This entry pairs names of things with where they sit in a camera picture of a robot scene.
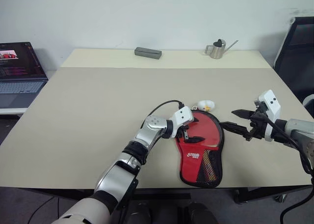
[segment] laptop screen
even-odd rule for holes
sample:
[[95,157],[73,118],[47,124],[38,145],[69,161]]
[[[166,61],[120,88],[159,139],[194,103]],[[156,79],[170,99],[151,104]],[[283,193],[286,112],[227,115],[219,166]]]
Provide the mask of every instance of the laptop screen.
[[29,42],[0,44],[0,80],[46,78]]

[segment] laptop keyboard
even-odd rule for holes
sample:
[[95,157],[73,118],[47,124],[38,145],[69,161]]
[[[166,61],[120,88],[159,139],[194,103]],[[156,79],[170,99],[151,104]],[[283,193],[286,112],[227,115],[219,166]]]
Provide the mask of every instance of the laptop keyboard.
[[0,94],[36,93],[43,82],[0,83]]

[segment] white wall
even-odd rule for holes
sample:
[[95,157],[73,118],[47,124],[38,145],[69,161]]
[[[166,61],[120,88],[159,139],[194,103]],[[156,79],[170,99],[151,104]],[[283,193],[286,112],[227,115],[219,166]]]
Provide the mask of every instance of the white wall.
[[74,48],[204,49],[218,38],[273,61],[314,0],[0,0],[0,43],[30,41],[46,70]]

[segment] printed logo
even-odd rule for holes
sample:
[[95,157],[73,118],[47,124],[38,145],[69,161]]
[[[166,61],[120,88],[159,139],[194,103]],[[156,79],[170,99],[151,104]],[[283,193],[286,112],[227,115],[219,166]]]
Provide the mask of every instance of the printed logo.
[[193,159],[198,159],[200,157],[200,154],[188,153],[186,156],[187,157],[191,157],[192,156]]

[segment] laptop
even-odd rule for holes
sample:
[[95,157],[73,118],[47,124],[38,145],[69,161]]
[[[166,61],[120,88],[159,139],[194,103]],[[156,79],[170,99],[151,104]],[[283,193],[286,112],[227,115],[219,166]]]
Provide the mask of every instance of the laptop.
[[47,81],[29,42],[0,44],[0,109],[28,108]]

